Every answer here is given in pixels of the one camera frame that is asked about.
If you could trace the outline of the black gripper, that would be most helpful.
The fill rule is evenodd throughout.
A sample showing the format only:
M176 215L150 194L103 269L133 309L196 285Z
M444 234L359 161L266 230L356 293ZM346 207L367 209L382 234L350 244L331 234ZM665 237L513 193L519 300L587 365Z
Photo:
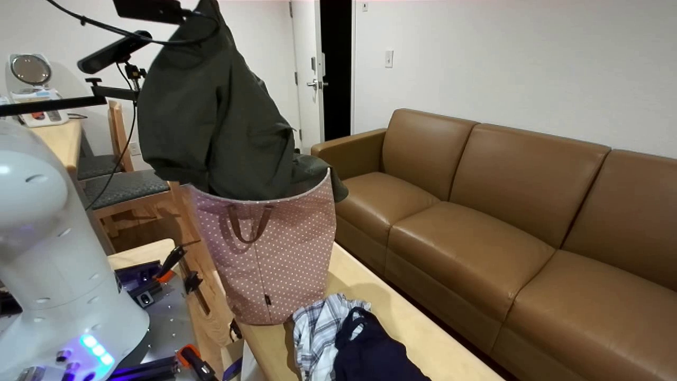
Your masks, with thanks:
M120 18L158 24L182 24L195 18L180 0L112 0Z

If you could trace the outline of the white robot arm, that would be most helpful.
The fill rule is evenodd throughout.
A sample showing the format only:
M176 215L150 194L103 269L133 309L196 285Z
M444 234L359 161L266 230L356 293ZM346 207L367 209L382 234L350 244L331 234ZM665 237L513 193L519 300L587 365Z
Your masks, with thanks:
M7 103L0 138L0 276L18 302L2 322L0 381L173 381L195 365L148 354L148 307L166 263L112 269L72 176Z

